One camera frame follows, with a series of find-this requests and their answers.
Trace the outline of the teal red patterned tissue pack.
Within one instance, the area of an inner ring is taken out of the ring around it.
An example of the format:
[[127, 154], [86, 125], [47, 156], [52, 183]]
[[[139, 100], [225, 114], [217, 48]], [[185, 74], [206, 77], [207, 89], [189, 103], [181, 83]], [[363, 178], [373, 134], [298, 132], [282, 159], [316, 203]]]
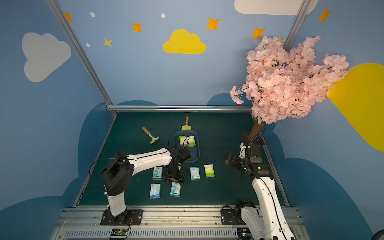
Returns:
[[152, 180], [162, 180], [163, 179], [163, 167], [154, 167]]

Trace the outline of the white teal tissue pack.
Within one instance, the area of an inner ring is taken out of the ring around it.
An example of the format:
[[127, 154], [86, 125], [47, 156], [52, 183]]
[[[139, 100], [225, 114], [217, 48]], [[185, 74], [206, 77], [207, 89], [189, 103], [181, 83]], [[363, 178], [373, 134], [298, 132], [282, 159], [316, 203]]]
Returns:
[[170, 196], [171, 197], [180, 197], [181, 195], [181, 185], [180, 183], [173, 182], [171, 185]]

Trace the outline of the blue star tissue pack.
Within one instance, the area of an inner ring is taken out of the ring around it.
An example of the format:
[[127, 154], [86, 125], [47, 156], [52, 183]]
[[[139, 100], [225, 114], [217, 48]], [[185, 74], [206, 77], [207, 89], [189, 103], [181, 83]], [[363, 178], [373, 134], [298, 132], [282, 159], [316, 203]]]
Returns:
[[201, 178], [199, 167], [190, 167], [190, 174], [191, 180], [199, 180]]

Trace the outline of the blue white tissue pack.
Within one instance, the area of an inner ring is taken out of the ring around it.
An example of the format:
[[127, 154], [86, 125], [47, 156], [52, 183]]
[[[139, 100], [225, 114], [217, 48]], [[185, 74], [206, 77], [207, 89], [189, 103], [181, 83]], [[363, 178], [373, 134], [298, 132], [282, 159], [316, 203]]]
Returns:
[[150, 199], [159, 199], [161, 195], [161, 184], [151, 184]]

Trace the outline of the green tissue pack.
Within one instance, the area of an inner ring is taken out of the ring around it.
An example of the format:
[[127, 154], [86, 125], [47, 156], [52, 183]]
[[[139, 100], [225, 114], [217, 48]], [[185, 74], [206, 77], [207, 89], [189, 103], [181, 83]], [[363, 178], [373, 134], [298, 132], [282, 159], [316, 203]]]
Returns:
[[204, 169], [205, 169], [206, 178], [212, 178], [215, 176], [214, 166], [212, 164], [204, 165]]
[[187, 136], [179, 136], [180, 146], [186, 147], [189, 145], [189, 140]]
[[188, 147], [195, 147], [196, 141], [194, 136], [187, 136]]

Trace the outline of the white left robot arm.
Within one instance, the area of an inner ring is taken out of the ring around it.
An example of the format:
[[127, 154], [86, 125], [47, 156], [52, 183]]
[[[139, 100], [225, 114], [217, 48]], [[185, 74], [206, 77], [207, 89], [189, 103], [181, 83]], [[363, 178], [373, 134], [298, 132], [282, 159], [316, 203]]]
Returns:
[[154, 167], [162, 167], [167, 184], [182, 183], [185, 177], [182, 164], [190, 158], [191, 153], [188, 148], [183, 147], [178, 150], [172, 146], [125, 157], [118, 153], [117, 157], [108, 162], [101, 171], [109, 203], [106, 213], [110, 214], [114, 220], [122, 220], [128, 214], [124, 192], [135, 174]]

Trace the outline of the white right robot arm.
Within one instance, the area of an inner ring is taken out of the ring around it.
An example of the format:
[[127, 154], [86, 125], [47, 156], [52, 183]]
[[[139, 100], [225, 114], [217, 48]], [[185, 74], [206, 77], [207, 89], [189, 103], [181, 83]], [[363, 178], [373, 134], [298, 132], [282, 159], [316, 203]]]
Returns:
[[228, 153], [225, 164], [249, 176], [259, 207], [239, 201], [233, 214], [237, 223], [246, 225], [254, 240], [295, 240], [277, 196], [270, 165], [256, 161], [250, 144], [241, 143], [240, 153]]

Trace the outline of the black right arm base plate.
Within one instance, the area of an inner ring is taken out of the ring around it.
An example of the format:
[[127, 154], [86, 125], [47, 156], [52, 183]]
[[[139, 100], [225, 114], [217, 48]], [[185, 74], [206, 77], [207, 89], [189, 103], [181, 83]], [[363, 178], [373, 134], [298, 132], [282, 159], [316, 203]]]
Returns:
[[264, 227], [263, 220], [254, 206], [236, 205], [234, 208], [224, 206], [220, 213], [222, 225], [245, 225], [249, 229]]

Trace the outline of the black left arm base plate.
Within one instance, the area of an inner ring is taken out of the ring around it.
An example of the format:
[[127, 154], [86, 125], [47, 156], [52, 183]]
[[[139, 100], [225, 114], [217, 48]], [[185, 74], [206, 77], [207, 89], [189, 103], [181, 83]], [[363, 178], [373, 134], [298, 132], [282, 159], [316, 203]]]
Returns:
[[139, 226], [143, 218], [143, 210], [128, 210], [113, 216], [108, 208], [103, 212], [101, 226]]

